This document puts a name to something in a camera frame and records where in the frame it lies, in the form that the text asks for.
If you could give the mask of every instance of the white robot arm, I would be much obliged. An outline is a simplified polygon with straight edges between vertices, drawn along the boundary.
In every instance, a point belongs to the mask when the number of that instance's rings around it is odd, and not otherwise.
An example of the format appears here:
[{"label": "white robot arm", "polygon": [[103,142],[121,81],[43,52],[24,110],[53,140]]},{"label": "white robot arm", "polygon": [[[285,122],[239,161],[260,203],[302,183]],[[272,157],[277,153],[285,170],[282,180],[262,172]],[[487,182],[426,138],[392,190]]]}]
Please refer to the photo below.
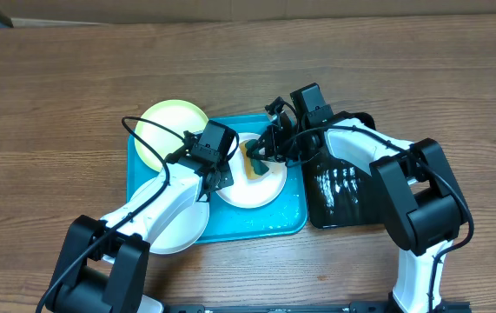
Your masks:
[{"label": "white robot arm", "polygon": [[[162,312],[159,302],[142,294],[150,245],[183,210],[234,183],[228,151],[235,138],[237,147],[235,131],[209,121],[201,135],[184,135],[184,145],[165,158],[168,171],[162,171],[129,203],[100,221],[80,216],[70,225],[50,289],[42,298],[48,310]],[[88,267],[83,253],[94,261],[113,263],[110,275]],[[70,266],[77,260],[82,260],[81,266]]]},{"label": "white robot arm", "polygon": [[[335,123],[334,126],[357,127],[368,130],[377,136],[390,141],[405,150],[410,149],[407,140],[399,140],[388,137],[376,130],[372,130],[364,125],[358,118],[349,118]],[[352,165],[365,171],[371,176],[369,164],[381,159],[397,155],[399,151],[389,149],[382,143],[371,137],[351,130],[327,130],[325,132],[325,142],[331,156],[350,162]],[[408,184],[416,183],[414,177],[410,177]],[[427,312],[428,310],[428,290],[433,270],[434,256],[452,245],[453,241],[444,240],[435,244],[421,256],[416,256],[411,250],[400,249],[398,262],[398,280],[394,285],[393,299],[404,313]],[[433,289],[433,306],[440,303],[440,276],[445,256],[441,263],[437,265],[437,275]]]},{"label": "white robot arm", "polygon": [[[375,130],[367,113],[333,114],[316,83],[292,92],[290,97],[294,108],[280,97],[265,107],[274,125],[261,135],[248,156],[307,163],[327,150],[332,157],[369,175],[367,187],[374,193],[370,200],[376,201],[374,207],[388,234],[400,247],[399,276],[392,293],[396,310],[433,310],[441,303],[440,273],[446,249],[469,216],[462,208],[461,190],[441,147],[432,139],[412,143],[383,135]],[[296,127],[291,127],[285,105],[296,115]],[[427,181],[429,188],[417,194],[409,187]]]}]

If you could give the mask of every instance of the brown wall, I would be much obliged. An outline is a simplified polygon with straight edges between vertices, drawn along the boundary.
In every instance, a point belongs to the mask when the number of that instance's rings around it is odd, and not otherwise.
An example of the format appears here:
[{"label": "brown wall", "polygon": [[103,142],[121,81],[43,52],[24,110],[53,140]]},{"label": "brown wall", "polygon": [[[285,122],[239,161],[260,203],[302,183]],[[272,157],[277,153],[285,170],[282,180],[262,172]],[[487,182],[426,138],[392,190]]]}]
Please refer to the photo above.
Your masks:
[{"label": "brown wall", "polygon": [[496,0],[0,0],[11,18],[97,23],[496,13]]}]

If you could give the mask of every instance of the wood grain surface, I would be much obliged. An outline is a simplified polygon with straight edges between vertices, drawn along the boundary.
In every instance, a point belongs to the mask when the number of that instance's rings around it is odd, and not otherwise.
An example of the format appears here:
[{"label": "wood grain surface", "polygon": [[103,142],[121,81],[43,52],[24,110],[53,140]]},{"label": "wood grain surface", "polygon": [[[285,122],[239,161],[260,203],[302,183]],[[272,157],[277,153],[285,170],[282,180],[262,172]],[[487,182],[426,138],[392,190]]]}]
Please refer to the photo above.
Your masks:
[{"label": "wood grain surface", "polygon": [[[494,15],[0,30],[0,312],[32,311],[69,224],[124,201],[120,117],[170,98],[210,117],[263,112],[312,82],[335,111],[441,143],[477,225],[441,295],[496,311]],[[152,256],[145,292],[211,306],[385,300],[397,253],[379,225],[308,225]]]},{"label": "wood grain surface", "polygon": [[0,0],[10,18],[97,23],[495,14],[496,0]]}]

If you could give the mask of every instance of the yellow plate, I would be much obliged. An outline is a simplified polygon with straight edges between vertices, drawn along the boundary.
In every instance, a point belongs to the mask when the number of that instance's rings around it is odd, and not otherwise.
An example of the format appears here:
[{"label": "yellow plate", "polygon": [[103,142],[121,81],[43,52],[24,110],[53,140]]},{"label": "yellow plate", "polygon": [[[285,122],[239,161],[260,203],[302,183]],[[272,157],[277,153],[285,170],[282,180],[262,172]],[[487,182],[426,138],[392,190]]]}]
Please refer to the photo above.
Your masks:
[{"label": "yellow plate", "polygon": [[[188,101],[166,100],[143,113],[142,118],[159,123],[183,136],[185,130],[196,132],[205,129],[208,118],[203,111]],[[162,158],[182,147],[180,138],[149,123],[138,122],[136,134],[145,140]],[[135,140],[136,151],[151,169],[161,171],[161,162],[142,143]]]}]

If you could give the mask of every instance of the black cable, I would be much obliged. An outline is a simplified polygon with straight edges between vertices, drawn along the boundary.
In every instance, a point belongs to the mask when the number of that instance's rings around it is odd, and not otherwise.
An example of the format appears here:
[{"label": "black cable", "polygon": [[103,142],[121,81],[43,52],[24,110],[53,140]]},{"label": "black cable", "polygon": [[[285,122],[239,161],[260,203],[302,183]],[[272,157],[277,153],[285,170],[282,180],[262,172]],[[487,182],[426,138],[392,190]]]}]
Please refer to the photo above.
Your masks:
[{"label": "black cable", "polygon": [[[138,121],[138,122],[150,123],[151,125],[154,125],[154,126],[156,126],[156,127],[160,128],[160,129],[162,129],[162,130],[166,130],[167,132],[171,133],[172,135],[174,135],[174,136],[176,136],[176,137],[180,138],[180,140],[184,141],[184,137],[182,137],[182,136],[178,135],[178,134],[177,134],[176,132],[174,132],[173,130],[171,130],[171,129],[169,129],[169,128],[165,127],[165,126],[162,126],[162,125],[160,125],[159,123],[155,123],[155,122],[153,122],[153,121],[149,121],[148,119],[141,118],[141,117],[123,117],[123,118],[122,118],[122,124],[123,124],[123,125],[125,125],[125,120],[133,120],[133,121]],[[148,146],[149,146],[147,143],[143,143],[143,145],[144,145],[146,148],[148,148]]]},{"label": "black cable", "polygon": [[296,109],[294,109],[294,107],[292,106],[292,104],[286,102],[286,101],[283,101],[282,102],[284,105],[288,106],[288,108],[292,111],[292,113],[294,113],[294,116],[296,117],[296,122],[298,121],[298,111]]},{"label": "black cable", "polygon": [[306,120],[306,117],[308,117],[308,114],[307,113],[304,113],[303,116],[301,117],[301,128],[303,130],[306,130],[306,124],[304,124],[304,122]]},{"label": "black cable", "polygon": [[236,146],[232,150],[232,152],[228,153],[227,156],[227,162],[230,161],[230,159],[234,156],[234,153],[238,150],[238,147],[240,147],[240,136],[238,136],[238,132],[235,132],[235,137],[236,137]]},{"label": "black cable", "polygon": [[306,163],[310,163],[315,157],[319,156],[320,155],[320,151],[315,153],[313,156],[311,156],[309,158],[309,160],[306,160],[306,161],[298,161],[297,163],[291,163],[291,164],[288,164],[288,160],[286,160],[286,162],[284,162],[284,166],[286,166],[287,169],[290,169],[290,168],[293,168],[293,167],[296,167],[298,165],[302,166],[303,164],[306,164]]},{"label": "black cable", "polygon": [[[302,127],[301,125],[303,124],[303,120],[306,118],[306,115],[307,115],[307,114],[306,114],[306,113],[304,113],[304,114],[301,116],[301,119],[300,119],[300,120],[298,120],[298,119],[297,119],[297,118],[298,118],[298,116],[296,116],[296,122],[297,122],[297,123],[296,123],[296,133],[294,134],[294,137],[296,137],[298,134],[300,134],[300,127]],[[290,144],[290,148],[288,148],[288,151],[286,152],[286,155],[290,154],[290,152],[292,151],[292,148],[293,148],[294,146],[297,146],[297,145],[298,145],[298,140],[296,139],[296,140],[294,140],[294,141],[292,142],[292,144]],[[281,147],[279,147],[278,149],[275,149],[275,150],[274,150],[273,158],[274,158],[275,160],[276,160],[276,157],[279,155],[279,151],[281,151]]]},{"label": "black cable", "polygon": [[[63,281],[63,279],[74,269],[78,264],[81,264],[82,261],[87,258],[92,252],[95,251],[95,249],[103,242],[105,242],[112,234],[114,234],[118,229],[120,229],[125,223],[129,222],[132,218],[137,216],[143,209],[145,209],[147,206],[149,206],[153,201],[155,201],[161,194],[162,192],[167,188],[170,182],[170,170],[167,165],[167,163],[164,161],[164,159],[155,151],[148,143],[146,143],[141,137],[139,137],[127,124],[126,120],[131,119],[131,120],[136,120],[140,122],[146,122],[149,123],[150,121],[144,120],[140,117],[123,117],[122,118],[122,126],[128,131],[130,135],[132,135],[135,139],[137,139],[140,143],[142,143],[151,153],[155,155],[157,159],[162,164],[162,167],[164,168],[164,172],[166,174],[164,182],[162,183],[162,187],[151,197],[149,198],[145,203],[140,205],[137,209],[133,210],[130,212],[126,217],[123,218],[122,221],[118,222],[115,226],[111,227],[110,229],[107,230],[102,236],[99,237],[99,239],[95,240],[69,267],[64,270],[64,272],[58,277],[58,279],[45,291],[43,296],[41,297],[41,300],[39,300],[39,303],[37,304],[36,308],[36,313],[41,313],[43,310],[43,306],[45,305],[47,301],[47,297],[58,288],[58,285]],[[173,135],[180,137],[178,134],[176,134],[174,131],[167,129],[164,126],[161,126],[159,124],[153,123],[155,126],[161,127],[164,130],[167,130],[168,132],[172,133]]]},{"label": "black cable", "polygon": [[323,126],[323,127],[316,127],[314,129],[311,129],[311,130],[304,130],[301,133],[297,134],[296,136],[289,138],[281,147],[279,147],[278,150],[281,150],[283,148],[283,146],[286,143],[288,143],[289,141],[296,141],[297,137],[304,135],[304,134],[307,134],[308,132],[311,132],[311,131],[316,131],[316,130],[357,131],[357,132],[360,132],[364,135],[371,137],[372,139],[376,140],[379,143],[386,145],[389,149],[397,150],[399,153],[405,155],[406,157],[412,159],[412,161],[418,163],[420,165],[420,167],[423,168],[423,170],[425,170],[425,172],[427,172],[431,176],[434,176],[440,183],[442,183],[448,189],[448,191],[450,192],[450,195],[454,198],[454,201],[456,201],[458,206],[460,208],[462,208],[462,210],[464,211],[464,215],[466,216],[467,226],[468,226],[467,236],[461,242],[456,243],[455,245],[450,246],[450,247],[442,250],[441,252],[437,253],[437,255],[435,256],[435,258],[433,260],[433,268],[431,271],[431,280],[429,281],[429,294],[428,294],[428,296],[429,296],[429,312],[433,312],[433,289],[434,289],[434,284],[435,284],[435,277],[437,275],[437,266],[439,265],[440,259],[446,253],[462,248],[467,243],[469,243],[473,237],[475,225],[473,224],[472,213],[470,212],[466,203],[464,202],[464,200],[462,200],[462,198],[458,195],[458,193],[456,193],[454,188],[442,176],[440,176],[437,172],[435,172],[433,169],[431,169],[431,167],[429,167],[429,165],[427,165],[427,163],[423,162],[418,157],[412,155],[407,150],[405,150],[405,149],[403,149],[403,148],[401,148],[395,144],[392,144],[390,141],[388,141],[386,139],[381,138],[379,135],[373,133],[372,131],[357,128],[355,125],[351,126],[351,127],[350,126]]},{"label": "black cable", "polygon": [[279,114],[279,107],[274,108],[274,115],[276,116],[276,122],[279,124],[279,130],[282,130],[281,115]]}]

